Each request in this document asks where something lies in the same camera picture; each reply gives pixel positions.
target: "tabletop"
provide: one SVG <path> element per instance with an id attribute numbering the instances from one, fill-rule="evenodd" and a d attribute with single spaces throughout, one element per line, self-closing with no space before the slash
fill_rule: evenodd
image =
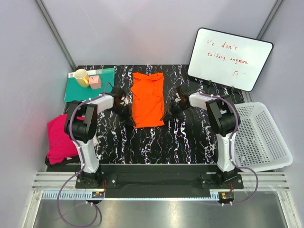
<path id="1" fill-rule="evenodd" d="M 176 87 L 186 84 L 189 90 L 203 89 L 208 94 L 231 94 L 234 103 L 243 103 L 240 90 L 230 92 L 230 88 L 204 80 L 196 82 L 188 79 L 188 65 L 116 65 L 78 66 L 86 70 L 115 68 L 115 85 L 120 86 L 130 97 L 133 73 L 164 74 L 165 110 L 176 94 Z M 96 155 L 101 164 L 196 164 L 215 163 L 217 160 L 217 139 L 211 130 L 207 111 L 189 108 L 184 119 L 169 121 L 162 127 L 126 127 L 112 111 L 98 116 Z"/>

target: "white plastic basket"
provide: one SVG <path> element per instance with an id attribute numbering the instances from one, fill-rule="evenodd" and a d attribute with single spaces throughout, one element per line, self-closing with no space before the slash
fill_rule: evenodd
<path id="1" fill-rule="evenodd" d="M 262 103 L 236 104 L 241 118 L 235 139 L 235 160 L 254 171 L 279 169 L 293 158 L 266 106 Z"/>

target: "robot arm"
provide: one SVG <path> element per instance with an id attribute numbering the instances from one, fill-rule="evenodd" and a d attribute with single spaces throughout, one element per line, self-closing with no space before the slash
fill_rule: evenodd
<path id="1" fill-rule="evenodd" d="M 83 156 L 85 159 L 84 173 L 96 173 L 99 168 L 99 161 L 96 158 L 93 137 L 97 130 L 97 114 L 111 110 L 119 116 L 119 120 L 129 126 L 135 126 L 132 118 L 131 108 L 129 106 L 129 98 L 125 91 L 120 87 L 114 86 L 110 93 L 104 96 L 86 103 L 76 112 L 76 115 L 72 123 L 72 133 L 74 138 L 81 145 L 83 150 Z M 66 123 L 64 131 L 69 134 L 69 125 L 71 122 L 72 113 L 75 108 L 81 103 L 81 101 L 72 101 L 67 113 Z M 77 147 L 81 164 L 83 164 L 83 158 L 80 153 L 78 145 Z"/>
<path id="2" fill-rule="evenodd" d="M 170 103 L 169 109 L 162 120 L 168 121 L 179 118 L 180 114 L 189 107 L 199 107 L 207 110 L 210 126 L 216 133 L 218 140 L 218 167 L 222 173 L 233 171 L 235 167 L 229 157 L 229 139 L 235 128 L 236 121 L 232 110 L 216 97 L 207 97 L 198 92 L 191 93 L 184 88 L 184 85 L 177 88 L 176 98 Z M 224 95 L 222 98 L 234 107 L 229 95 Z M 234 134 L 232 138 L 232 151 L 234 151 L 235 136 Z"/>

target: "whiteboard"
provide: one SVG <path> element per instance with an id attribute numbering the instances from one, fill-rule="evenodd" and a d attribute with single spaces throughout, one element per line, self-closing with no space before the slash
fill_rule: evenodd
<path id="1" fill-rule="evenodd" d="M 251 91 L 272 48 L 271 42 L 200 28 L 188 75 Z"/>

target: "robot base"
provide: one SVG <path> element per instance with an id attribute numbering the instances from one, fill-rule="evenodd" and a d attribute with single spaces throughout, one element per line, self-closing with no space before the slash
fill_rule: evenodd
<path id="1" fill-rule="evenodd" d="M 103 188 L 103 181 L 106 182 L 107 189 L 115 189 L 117 184 L 117 174 L 103 173 L 100 168 L 96 173 L 81 172 L 77 176 L 76 186 L 77 189 L 100 189 Z"/>
<path id="2" fill-rule="evenodd" d="M 243 189 L 243 180 L 240 174 L 235 175 L 231 179 L 222 181 L 222 173 L 216 174 L 202 174 L 201 175 L 201 186 L 203 189 Z"/>

